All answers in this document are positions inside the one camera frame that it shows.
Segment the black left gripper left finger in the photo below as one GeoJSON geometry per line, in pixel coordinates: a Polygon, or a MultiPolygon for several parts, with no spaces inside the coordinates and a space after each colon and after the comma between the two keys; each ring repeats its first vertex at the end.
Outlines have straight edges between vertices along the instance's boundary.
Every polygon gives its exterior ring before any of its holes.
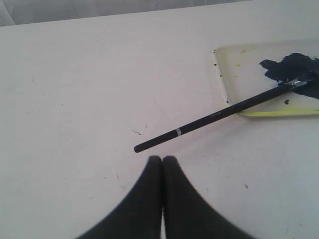
{"type": "Polygon", "coordinates": [[[161,167],[151,156],[133,188],[105,218],[80,239],[159,239],[162,197],[161,167]]]}

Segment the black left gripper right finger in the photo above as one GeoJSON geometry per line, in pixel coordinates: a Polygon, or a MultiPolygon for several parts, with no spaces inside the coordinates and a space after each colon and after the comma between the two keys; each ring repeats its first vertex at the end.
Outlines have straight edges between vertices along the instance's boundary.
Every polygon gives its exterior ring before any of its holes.
{"type": "Polygon", "coordinates": [[[174,156],[162,160],[162,208],[168,239],[250,239],[196,191],[174,156]]]}

